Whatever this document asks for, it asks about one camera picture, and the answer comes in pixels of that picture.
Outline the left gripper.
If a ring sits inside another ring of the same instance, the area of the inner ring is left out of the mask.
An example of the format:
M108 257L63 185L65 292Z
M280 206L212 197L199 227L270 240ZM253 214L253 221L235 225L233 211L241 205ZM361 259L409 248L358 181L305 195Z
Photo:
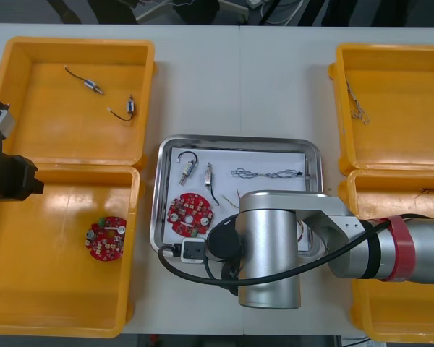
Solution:
M43 194L44 183L36 179L37 167L20 155L0 158L0 201L23 201Z

